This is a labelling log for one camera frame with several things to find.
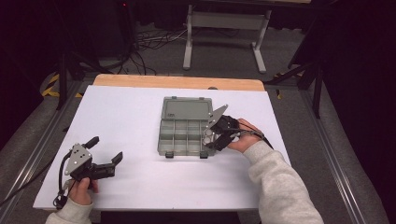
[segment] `white sleeve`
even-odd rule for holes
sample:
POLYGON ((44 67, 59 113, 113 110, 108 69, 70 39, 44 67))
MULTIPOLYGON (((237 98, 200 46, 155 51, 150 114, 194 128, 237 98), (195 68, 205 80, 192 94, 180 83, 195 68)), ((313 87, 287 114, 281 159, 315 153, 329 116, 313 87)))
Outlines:
POLYGON ((46 224, 91 224, 89 216, 92 208, 93 204, 80 205, 69 198, 62 210, 49 215, 46 224))
POLYGON ((303 180, 279 151, 260 141, 244 155, 253 183, 261 186, 259 212, 262 223, 323 223, 303 180))

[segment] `wooden table edge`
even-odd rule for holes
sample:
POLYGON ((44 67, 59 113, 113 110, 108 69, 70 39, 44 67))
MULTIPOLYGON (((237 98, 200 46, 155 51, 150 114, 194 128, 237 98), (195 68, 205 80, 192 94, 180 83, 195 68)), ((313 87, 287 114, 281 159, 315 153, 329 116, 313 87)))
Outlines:
POLYGON ((260 80, 217 77, 161 77, 139 75, 100 74, 93 86, 118 86, 140 88, 208 89, 224 91, 265 91, 260 80))

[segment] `white paper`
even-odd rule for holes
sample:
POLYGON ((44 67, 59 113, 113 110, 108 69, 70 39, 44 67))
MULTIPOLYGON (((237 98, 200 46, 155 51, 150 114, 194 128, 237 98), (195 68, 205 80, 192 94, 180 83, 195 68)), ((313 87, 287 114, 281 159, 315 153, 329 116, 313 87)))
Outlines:
POLYGON ((99 180, 92 195, 98 210, 241 210, 258 207, 258 186, 248 177, 249 162, 228 148, 206 160, 166 159, 157 151, 163 97, 211 98, 213 108, 244 118, 261 129, 290 164, 273 108, 265 91, 216 91, 90 86, 51 165, 34 208, 53 209, 61 160, 75 143, 95 136, 93 162, 109 163, 119 152, 116 176, 99 180))

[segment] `plastic organizer box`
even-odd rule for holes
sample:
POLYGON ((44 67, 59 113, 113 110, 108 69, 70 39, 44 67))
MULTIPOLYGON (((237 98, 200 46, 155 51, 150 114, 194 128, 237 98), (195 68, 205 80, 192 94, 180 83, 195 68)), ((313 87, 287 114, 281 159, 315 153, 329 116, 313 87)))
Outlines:
POLYGON ((207 159, 216 153, 202 144, 209 113, 210 98, 164 97, 158 152, 166 158, 199 156, 207 159))

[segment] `person's right hand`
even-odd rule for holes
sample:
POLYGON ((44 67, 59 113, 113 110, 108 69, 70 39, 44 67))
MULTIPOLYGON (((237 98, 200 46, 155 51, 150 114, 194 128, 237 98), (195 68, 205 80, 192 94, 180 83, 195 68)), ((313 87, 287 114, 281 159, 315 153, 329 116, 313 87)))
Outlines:
MULTIPOLYGON (((245 119, 238 119, 238 121, 239 121, 239 129, 243 129, 243 130, 247 130, 247 131, 255 130, 257 132, 261 132, 258 128, 256 128, 256 126, 249 123, 245 119)), ((261 141, 260 137, 254 135, 254 134, 251 134, 251 133, 245 133, 245 134, 241 134, 241 136, 239 136, 238 141, 231 142, 228 145, 228 148, 244 153, 249 147, 251 147, 253 144, 255 144, 259 141, 261 141)))

